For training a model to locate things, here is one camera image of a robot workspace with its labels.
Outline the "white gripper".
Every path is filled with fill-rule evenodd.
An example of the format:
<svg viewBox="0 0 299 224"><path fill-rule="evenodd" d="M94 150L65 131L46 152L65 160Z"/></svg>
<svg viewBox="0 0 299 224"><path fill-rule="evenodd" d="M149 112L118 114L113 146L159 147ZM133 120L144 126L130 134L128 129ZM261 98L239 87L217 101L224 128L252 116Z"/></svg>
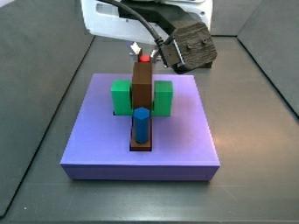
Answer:
<svg viewBox="0 0 299 224"><path fill-rule="evenodd" d="M195 19L211 27L212 0L132 0L142 4L159 1L161 4L179 6ZM117 7L101 3L98 0L80 0L84 24L88 32L94 36L134 41L129 44L129 55L138 60L141 48L137 43L152 44L154 39L141 23L129 18L121 18ZM156 49L149 54L150 61L160 61Z"/></svg>

